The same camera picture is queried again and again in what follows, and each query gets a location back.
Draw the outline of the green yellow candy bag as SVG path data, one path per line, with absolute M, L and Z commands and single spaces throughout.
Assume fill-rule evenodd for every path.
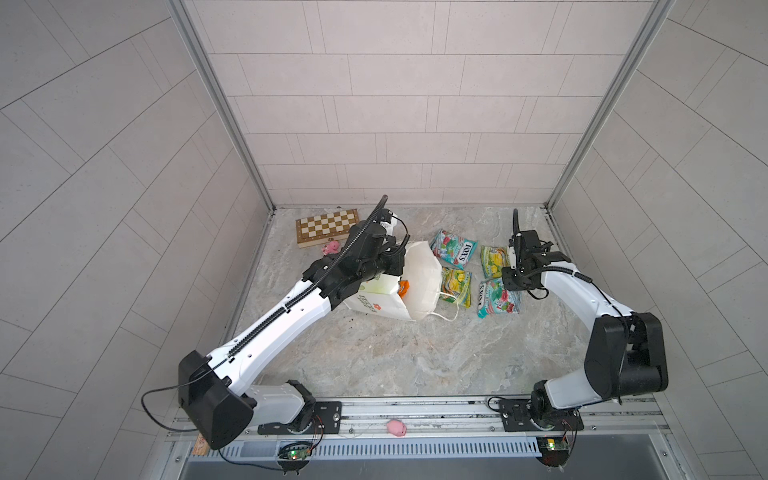
M 511 266 L 509 248 L 483 245 L 480 248 L 481 267 L 486 280 L 500 278 L 502 270 Z

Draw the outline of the white paper gift bag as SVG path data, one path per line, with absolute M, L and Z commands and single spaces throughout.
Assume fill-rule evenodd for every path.
M 382 317 L 420 321 L 434 316 L 455 321 L 459 307 L 452 316 L 437 310 L 441 298 L 456 299 L 441 290 L 442 266 L 426 241 L 406 247 L 405 265 L 399 276 L 378 274 L 361 284 L 359 291 L 344 301 L 350 310 Z

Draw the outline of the teal mint candy bag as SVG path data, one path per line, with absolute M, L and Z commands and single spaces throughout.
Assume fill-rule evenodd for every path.
M 477 248 L 477 242 L 440 230 L 430 242 L 433 254 L 453 268 L 464 270 Z

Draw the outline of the green fruit candy bag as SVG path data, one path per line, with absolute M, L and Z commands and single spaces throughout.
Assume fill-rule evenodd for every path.
M 471 306 L 471 280 L 471 272 L 443 267 L 441 299 L 463 308 L 469 308 Z

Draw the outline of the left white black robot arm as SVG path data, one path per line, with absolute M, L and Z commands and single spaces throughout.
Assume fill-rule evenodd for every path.
M 299 334 L 328 315 L 381 273 L 400 273 L 406 239 L 394 235 L 398 219 L 385 211 L 354 225 L 338 254 L 313 262 L 289 293 L 241 334 L 208 354 L 188 353 L 178 365 L 178 403 L 214 450 L 251 424 L 303 431 L 316 400 L 300 382 L 254 386 L 262 370 Z

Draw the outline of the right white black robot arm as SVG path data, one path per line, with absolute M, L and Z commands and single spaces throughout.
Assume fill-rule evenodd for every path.
M 515 264 L 502 269 L 504 288 L 557 296 L 590 333 L 582 367 L 533 387 L 528 410 L 537 428 L 557 429 L 583 406 L 667 389 L 664 333 L 655 315 L 610 297 L 534 230 L 514 226 L 509 246 Z

